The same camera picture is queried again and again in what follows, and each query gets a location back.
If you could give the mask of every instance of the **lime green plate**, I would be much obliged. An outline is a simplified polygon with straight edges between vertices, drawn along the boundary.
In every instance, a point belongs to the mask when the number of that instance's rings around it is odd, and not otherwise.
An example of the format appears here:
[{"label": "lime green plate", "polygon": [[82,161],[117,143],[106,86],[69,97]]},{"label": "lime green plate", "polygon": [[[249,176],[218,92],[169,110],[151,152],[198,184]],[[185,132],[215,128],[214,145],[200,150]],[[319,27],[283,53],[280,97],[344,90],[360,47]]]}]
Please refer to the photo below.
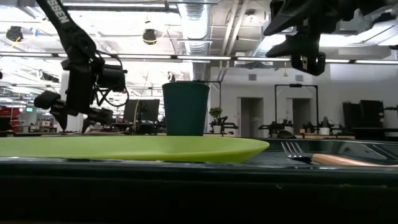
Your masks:
[{"label": "lime green plate", "polygon": [[268,147],[264,141],[205,136],[1,138],[0,156],[243,162]]}]

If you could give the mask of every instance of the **potted plant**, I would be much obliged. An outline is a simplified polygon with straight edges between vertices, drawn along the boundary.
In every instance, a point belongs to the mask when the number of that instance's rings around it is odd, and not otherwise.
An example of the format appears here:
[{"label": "potted plant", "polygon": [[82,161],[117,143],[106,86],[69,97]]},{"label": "potted plant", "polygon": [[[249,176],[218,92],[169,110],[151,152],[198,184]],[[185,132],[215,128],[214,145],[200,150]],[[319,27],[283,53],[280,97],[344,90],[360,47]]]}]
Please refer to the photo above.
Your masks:
[{"label": "potted plant", "polygon": [[213,130],[215,134],[221,133],[221,114],[223,109],[220,107],[210,108],[209,114],[212,116],[214,120]]}]

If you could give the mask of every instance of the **ceiling pipe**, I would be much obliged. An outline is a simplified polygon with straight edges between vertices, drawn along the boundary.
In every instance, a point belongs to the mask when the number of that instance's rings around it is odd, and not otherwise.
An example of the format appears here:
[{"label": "ceiling pipe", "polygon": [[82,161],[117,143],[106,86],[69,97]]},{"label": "ceiling pipe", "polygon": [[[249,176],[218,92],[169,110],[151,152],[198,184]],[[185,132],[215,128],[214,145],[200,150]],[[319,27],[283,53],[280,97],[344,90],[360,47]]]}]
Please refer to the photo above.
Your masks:
[{"label": "ceiling pipe", "polygon": [[[232,34],[231,42],[229,43],[229,47],[228,47],[228,50],[226,52],[227,56],[231,55],[232,49],[233,49],[234,44],[235,44],[236,37],[238,36],[238,32],[239,32],[239,29],[241,27],[242,20],[243,20],[243,17],[245,15],[246,8],[247,8],[249,2],[250,2],[250,0],[244,0],[243,3],[242,3],[241,13],[239,15],[238,21],[236,22],[236,26],[235,26],[234,32]],[[229,68],[229,63],[226,64],[224,70],[222,71],[221,79],[220,79],[221,82],[224,80],[224,77],[225,77],[225,74],[226,74],[228,68]]]},{"label": "ceiling pipe", "polygon": [[[226,27],[224,41],[223,41],[223,45],[221,47],[220,56],[223,56],[224,53],[225,53],[225,49],[226,49],[226,46],[227,46],[228,41],[229,41],[229,36],[231,35],[232,26],[234,24],[236,11],[238,10],[238,4],[239,4],[239,0],[234,0],[233,1],[232,8],[231,8],[231,17],[229,18],[229,22],[228,22],[228,25]],[[223,62],[222,61],[220,61],[219,71],[220,72],[218,73],[217,81],[220,80],[221,74],[224,72]]]},{"label": "ceiling pipe", "polygon": [[[210,32],[210,9],[208,4],[178,4],[182,17],[183,36],[186,39],[207,39]],[[208,42],[186,42],[185,48],[189,55],[208,55],[210,43]],[[210,65],[208,63],[192,63],[192,79],[210,79]]]}]

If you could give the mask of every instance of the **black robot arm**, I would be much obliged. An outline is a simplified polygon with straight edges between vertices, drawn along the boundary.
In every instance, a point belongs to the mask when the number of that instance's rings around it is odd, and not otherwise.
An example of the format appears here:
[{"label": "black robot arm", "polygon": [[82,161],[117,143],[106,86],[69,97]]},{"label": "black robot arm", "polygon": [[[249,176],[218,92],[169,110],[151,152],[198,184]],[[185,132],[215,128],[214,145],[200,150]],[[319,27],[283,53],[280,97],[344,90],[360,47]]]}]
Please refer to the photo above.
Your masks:
[{"label": "black robot arm", "polygon": [[[96,49],[90,36],[73,21],[60,0],[36,1],[59,34],[62,47],[68,55],[68,59],[61,65],[70,73],[66,101],[62,101],[61,96],[56,93],[45,91],[35,99],[34,105],[50,109],[62,129],[67,127],[68,114],[76,116],[78,113],[84,113],[93,122],[108,123],[113,112],[90,108],[90,105],[95,98],[100,105],[106,100],[106,95],[110,91],[124,91],[126,88],[124,74],[127,71],[123,70],[121,64],[120,66],[105,64],[100,56],[102,52]],[[97,92],[102,94],[103,99],[98,99]]]},{"label": "black robot arm", "polygon": [[340,20],[350,21],[354,11],[366,15],[389,4],[388,0],[272,0],[272,20],[264,35],[296,27],[295,35],[268,51],[267,57],[291,56],[292,67],[311,75],[325,71],[326,55],[319,52],[321,33],[332,33]]}]

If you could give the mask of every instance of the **dark green cup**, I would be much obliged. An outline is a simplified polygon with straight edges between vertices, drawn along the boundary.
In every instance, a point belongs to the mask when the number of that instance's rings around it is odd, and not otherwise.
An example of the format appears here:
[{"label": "dark green cup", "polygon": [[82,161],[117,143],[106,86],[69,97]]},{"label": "dark green cup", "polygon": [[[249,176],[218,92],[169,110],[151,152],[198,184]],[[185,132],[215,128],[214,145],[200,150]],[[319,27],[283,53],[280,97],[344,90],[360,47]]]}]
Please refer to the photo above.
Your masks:
[{"label": "dark green cup", "polygon": [[168,136],[202,136],[210,87],[197,82],[162,86]]}]

